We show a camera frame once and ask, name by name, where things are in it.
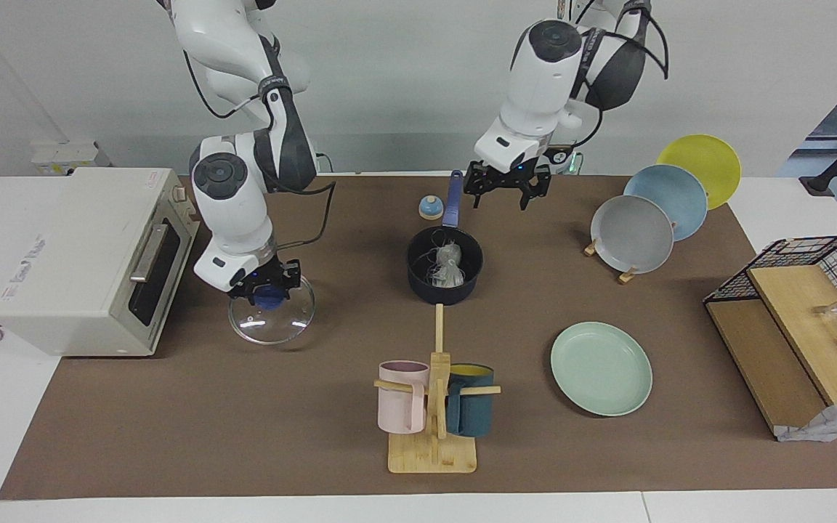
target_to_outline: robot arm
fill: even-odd
[[[196,203],[212,231],[195,272],[220,291],[250,297],[258,285],[283,282],[263,193],[302,191],[316,173],[279,40],[262,14],[274,2],[159,2],[183,49],[209,69],[212,89],[233,102],[243,99],[243,110],[261,128],[206,138],[190,159]]]
[[[648,53],[644,37],[650,1],[628,0],[618,17],[598,4],[593,18],[614,25],[609,30],[544,20],[522,32],[509,66],[506,100],[474,146],[482,161],[471,162],[467,170],[464,192],[475,196],[474,206],[486,192],[514,187],[522,191],[524,211],[529,200],[547,195],[551,169],[538,165],[538,159],[557,126],[577,129],[585,110],[602,114],[631,99]],[[571,48],[575,42],[577,49],[561,60],[538,51],[561,41]],[[660,65],[666,78],[666,67]],[[537,179],[534,185],[532,178]]]

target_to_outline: oven knob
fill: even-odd
[[[173,201],[177,204],[182,204],[186,201],[186,188],[182,185],[177,185],[173,188]]]

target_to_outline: brown mat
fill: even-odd
[[[515,191],[476,211],[465,196],[461,227],[485,267],[446,310],[445,347],[492,365],[503,387],[474,474],[386,472],[371,386],[379,362],[433,350],[434,309],[409,291],[405,246],[428,225],[419,198],[448,181],[343,178],[325,237],[288,252],[316,292],[302,337],[247,344],[224,294],[187,272],[155,357],[60,362],[0,499],[837,487],[837,441],[771,438],[702,305],[753,255],[728,206],[624,287],[581,254],[592,213],[625,181],[555,179],[526,212]],[[317,231],[321,198],[268,198],[282,241]],[[554,384],[554,338],[587,320],[647,351],[654,390],[635,413],[592,416]]]

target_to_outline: light blue plate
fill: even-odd
[[[571,401],[602,416],[633,413],[651,394],[651,363],[641,345],[605,323],[578,323],[558,335],[551,371]]]
[[[697,177],[678,166],[647,166],[631,177],[624,195],[641,196],[660,206],[676,223],[674,241],[690,238],[706,219],[706,190]]]

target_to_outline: white table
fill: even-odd
[[[446,175],[448,172],[371,173]],[[34,185],[0,190],[0,206],[47,208],[24,198]],[[796,179],[745,178],[729,202],[755,251],[778,238],[837,235],[837,203],[811,198]],[[9,231],[36,234],[44,218],[0,217],[1,283],[26,245],[3,241]],[[0,486],[59,360],[15,337],[0,343]],[[135,498],[0,502],[0,521],[427,521],[429,514],[475,521],[836,521],[837,490],[437,494],[256,498]]]

